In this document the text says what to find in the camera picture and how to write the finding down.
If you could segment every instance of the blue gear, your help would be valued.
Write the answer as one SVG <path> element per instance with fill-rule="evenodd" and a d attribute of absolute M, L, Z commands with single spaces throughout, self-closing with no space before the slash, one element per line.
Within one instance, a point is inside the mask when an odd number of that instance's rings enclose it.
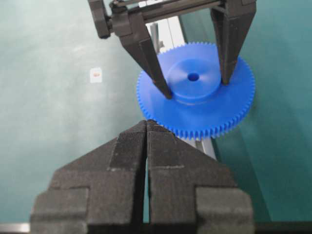
<path fill-rule="evenodd" d="M 248 113 L 255 82 L 248 64 L 238 58 L 229 85 L 221 83 L 217 48 L 191 43 L 158 56 L 171 100 L 142 72 L 137 100 L 147 119 L 153 119 L 180 138 L 218 137 L 235 127 Z"/>

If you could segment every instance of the gripper jaw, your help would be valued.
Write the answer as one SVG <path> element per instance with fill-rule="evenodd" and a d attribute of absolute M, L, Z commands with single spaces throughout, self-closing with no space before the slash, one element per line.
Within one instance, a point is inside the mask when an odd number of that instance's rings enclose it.
<path fill-rule="evenodd" d="M 30 222 L 32 234 L 254 231 L 251 200 L 230 170 L 151 120 L 58 169 Z"/>
<path fill-rule="evenodd" d="M 227 0 L 224 6 L 211 9 L 218 47 L 222 83 L 229 84 L 256 13 L 255 0 Z"/>

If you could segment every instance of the black plastic part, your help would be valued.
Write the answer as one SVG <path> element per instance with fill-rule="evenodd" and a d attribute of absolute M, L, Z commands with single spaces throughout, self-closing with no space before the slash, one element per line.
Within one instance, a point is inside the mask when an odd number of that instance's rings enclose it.
<path fill-rule="evenodd" d="M 250 25 L 256 13 L 255 0 L 228 0 L 222 8 L 211 9 L 218 47 L 222 83 L 229 84 Z"/>
<path fill-rule="evenodd" d="M 153 46 L 151 36 L 145 26 L 141 13 L 130 14 L 128 18 L 124 17 L 123 23 L 115 21 L 117 16 L 113 16 L 113 25 L 115 32 L 118 33 L 122 46 L 140 65 L 140 67 L 151 77 L 154 85 L 168 98 L 172 98 L 171 91 L 163 76 L 156 51 Z M 132 33 L 127 31 L 130 25 Z"/>
<path fill-rule="evenodd" d="M 148 228 L 142 222 L 147 157 Z M 151 120 L 57 170 L 37 197 L 30 221 L 32 234 L 254 229 L 249 196 L 236 187 L 229 169 Z"/>
<path fill-rule="evenodd" d="M 110 37 L 110 28 L 103 0 L 88 0 L 92 12 L 93 21 L 97 30 L 97 35 L 101 39 Z"/>

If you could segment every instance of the center hole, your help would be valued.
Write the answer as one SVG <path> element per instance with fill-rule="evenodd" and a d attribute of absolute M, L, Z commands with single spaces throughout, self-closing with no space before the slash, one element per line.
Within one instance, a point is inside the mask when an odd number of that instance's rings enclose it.
<path fill-rule="evenodd" d="M 187 79 L 189 79 L 190 81 L 196 81 L 199 79 L 199 74 L 189 73 L 189 75 L 187 76 Z"/>

